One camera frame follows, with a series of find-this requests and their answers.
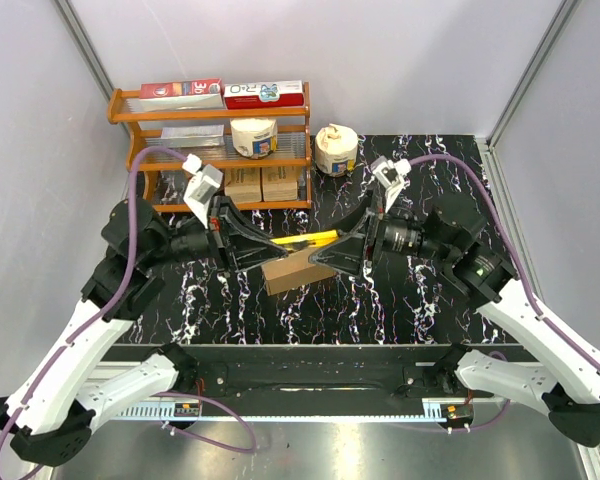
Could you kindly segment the yellow utility knife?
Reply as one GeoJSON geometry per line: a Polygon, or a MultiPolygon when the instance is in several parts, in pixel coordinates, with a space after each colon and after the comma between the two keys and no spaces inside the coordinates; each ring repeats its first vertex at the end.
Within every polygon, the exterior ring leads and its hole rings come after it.
{"type": "Polygon", "coordinates": [[[335,242],[339,238],[335,229],[273,238],[272,242],[286,249],[302,250],[304,248],[319,248],[335,242]]]}

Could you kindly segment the brown cardboard express box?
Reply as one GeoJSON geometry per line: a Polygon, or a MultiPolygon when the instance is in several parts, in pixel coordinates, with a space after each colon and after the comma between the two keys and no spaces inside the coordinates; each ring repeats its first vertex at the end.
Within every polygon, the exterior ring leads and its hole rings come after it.
{"type": "Polygon", "coordinates": [[[335,276],[335,270],[309,261],[316,251],[316,248],[306,248],[263,264],[261,270],[267,294],[284,293],[335,276]]]}

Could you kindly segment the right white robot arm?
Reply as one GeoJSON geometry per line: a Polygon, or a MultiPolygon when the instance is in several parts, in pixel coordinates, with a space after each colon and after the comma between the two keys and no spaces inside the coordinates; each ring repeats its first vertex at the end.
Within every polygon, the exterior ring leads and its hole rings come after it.
{"type": "Polygon", "coordinates": [[[438,282],[468,307],[502,327],[538,361],[529,367],[454,344],[424,368],[417,385],[428,394],[482,391],[545,415],[568,439],[600,444],[600,351],[541,305],[529,284],[502,255],[480,241],[487,224],[473,201],[439,197],[426,218],[383,211],[376,195],[344,219],[337,238],[310,255],[315,265],[360,276],[383,254],[433,262],[438,282]]]}

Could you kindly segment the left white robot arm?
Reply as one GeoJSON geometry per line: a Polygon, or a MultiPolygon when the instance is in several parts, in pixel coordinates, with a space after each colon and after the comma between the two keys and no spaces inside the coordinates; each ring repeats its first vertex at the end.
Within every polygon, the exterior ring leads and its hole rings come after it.
{"type": "Polygon", "coordinates": [[[211,206],[210,225],[191,218],[179,227],[169,226],[140,198],[114,207],[101,232],[106,255],[82,288],[67,326],[29,379],[0,397],[0,443],[8,443],[19,459],[60,466],[135,403],[168,391],[179,396],[197,391],[198,362],[175,343],[100,386],[88,388],[85,382],[164,288],[153,268],[213,259],[220,271],[234,273],[287,256],[230,198],[215,196],[211,206]]]}

